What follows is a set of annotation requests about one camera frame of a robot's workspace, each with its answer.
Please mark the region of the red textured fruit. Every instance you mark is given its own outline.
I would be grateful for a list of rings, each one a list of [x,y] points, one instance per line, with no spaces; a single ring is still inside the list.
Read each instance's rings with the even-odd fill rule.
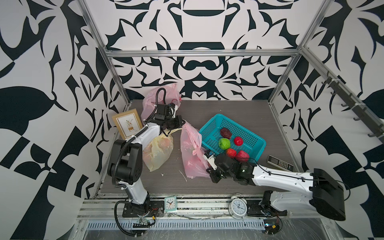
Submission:
[[[248,153],[244,151],[239,151],[237,155],[235,156],[235,159],[239,162],[248,162],[250,159],[250,156]]]

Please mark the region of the large pink plastic bag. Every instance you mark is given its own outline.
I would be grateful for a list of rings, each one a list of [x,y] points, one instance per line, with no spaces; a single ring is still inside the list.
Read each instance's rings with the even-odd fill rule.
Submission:
[[[160,86],[150,91],[143,100],[142,120],[147,120],[154,111],[156,104],[175,104],[178,109],[182,102],[181,94],[177,88],[177,84]]]

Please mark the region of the round red apple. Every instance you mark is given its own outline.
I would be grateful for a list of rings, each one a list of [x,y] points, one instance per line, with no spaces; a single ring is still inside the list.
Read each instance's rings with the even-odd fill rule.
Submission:
[[[241,137],[235,137],[234,138],[234,144],[236,146],[242,146],[244,144],[244,140]]]

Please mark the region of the green apple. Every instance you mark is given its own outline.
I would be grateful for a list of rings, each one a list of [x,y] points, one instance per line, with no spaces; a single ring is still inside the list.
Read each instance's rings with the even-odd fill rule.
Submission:
[[[218,142],[218,146],[221,150],[227,150],[231,148],[231,141],[227,138],[221,138]]]

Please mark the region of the dark maroon fruit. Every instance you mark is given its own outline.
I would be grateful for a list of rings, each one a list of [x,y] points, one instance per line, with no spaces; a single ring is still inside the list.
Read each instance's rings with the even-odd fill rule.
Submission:
[[[223,137],[223,138],[226,138],[226,139],[231,139],[232,137],[232,133],[229,129],[227,128],[222,128],[220,129],[220,135]]]

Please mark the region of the small pink plastic bag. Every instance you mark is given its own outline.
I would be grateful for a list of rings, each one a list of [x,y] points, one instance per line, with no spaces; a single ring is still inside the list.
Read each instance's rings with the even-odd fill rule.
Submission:
[[[180,150],[187,178],[210,177],[207,173],[209,164],[202,149],[202,135],[188,122],[182,127]]]

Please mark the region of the teal plastic basket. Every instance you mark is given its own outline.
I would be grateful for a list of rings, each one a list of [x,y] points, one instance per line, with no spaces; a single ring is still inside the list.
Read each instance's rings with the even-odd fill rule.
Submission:
[[[267,145],[266,141],[222,114],[216,114],[199,130],[202,135],[202,147],[213,151],[215,155],[225,153],[226,151],[221,150],[218,146],[219,140],[223,138],[220,135],[220,129],[222,128],[227,128],[232,133],[230,139],[231,149],[248,153],[250,156],[249,161],[252,163],[256,163],[260,159]],[[234,144],[235,137],[243,138],[244,144],[236,146]]]

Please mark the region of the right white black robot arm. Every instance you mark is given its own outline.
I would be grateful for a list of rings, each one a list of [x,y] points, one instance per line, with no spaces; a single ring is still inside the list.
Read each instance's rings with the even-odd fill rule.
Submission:
[[[276,170],[257,163],[239,162],[226,154],[205,156],[207,173],[213,183],[231,178],[243,186],[271,187],[260,203],[262,209],[284,212],[288,210],[316,211],[331,220],[345,221],[347,186],[321,169],[312,173],[295,173]]]

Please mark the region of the yellow plastic bag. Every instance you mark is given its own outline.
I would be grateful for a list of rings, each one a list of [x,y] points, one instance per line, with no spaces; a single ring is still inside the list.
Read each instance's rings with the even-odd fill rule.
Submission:
[[[171,130],[166,136],[164,133],[154,138],[143,151],[143,161],[150,172],[159,169],[170,157],[174,149],[173,133],[181,130]]]

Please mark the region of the round silver alarm clock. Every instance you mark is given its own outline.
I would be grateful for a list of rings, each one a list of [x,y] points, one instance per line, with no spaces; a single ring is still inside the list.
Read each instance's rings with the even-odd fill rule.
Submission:
[[[247,215],[247,201],[237,196],[232,196],[228,210],[231,217],[241,220]]]

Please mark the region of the circuit board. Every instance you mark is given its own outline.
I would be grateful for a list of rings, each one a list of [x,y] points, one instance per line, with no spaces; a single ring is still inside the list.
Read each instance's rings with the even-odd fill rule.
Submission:
[[[137,223],[133,223],[133,228],[149,228],[153,223],[150,220],[140,218]]]
[[[281,222],[276,223],[274,221],[267,220],[264,220],[264,227],[265,230],[263,231],[263,233],[270,236],[276,235],[283,229],[283,225],[281,224]]]

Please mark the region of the small teal square clock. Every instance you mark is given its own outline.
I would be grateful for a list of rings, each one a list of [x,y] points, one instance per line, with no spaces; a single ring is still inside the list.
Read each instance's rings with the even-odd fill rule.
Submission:
[[[178,206],[177,206],[177,197],[176,196],[166,197],[164,199],[164,211],[166,213],[174,212],[177,209],[178,209]]]

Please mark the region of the left circuit board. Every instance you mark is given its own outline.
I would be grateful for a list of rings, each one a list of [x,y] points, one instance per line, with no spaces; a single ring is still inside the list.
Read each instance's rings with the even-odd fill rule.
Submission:
[[[150,220],[140,218],[137,223],[133,223],[133,228],[149,228],[153,223]]]

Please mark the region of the wooden picture frame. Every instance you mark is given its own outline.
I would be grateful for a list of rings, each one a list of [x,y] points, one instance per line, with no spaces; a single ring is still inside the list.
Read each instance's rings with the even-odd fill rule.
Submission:
[[[136,109],[114,115],[113,121],[123,140],[137,134],[143,128],[142,121]]]

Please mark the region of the wall hook rail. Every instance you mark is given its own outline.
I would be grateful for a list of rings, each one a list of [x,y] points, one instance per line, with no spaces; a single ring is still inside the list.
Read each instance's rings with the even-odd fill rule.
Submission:
[[[338,96],[343,103],[341,106],[352,111],[356,117],[354,121],[361,121],[371,131],[368,134],[369,138],[377,138],[382,144],[384,143],[384,122],[366,105],[362,100],[358,98],[344,83],[342,80],[336,78],[330,71],[326,73],[327,79],[322,82],[323,86],[331,88],[331,95]]]

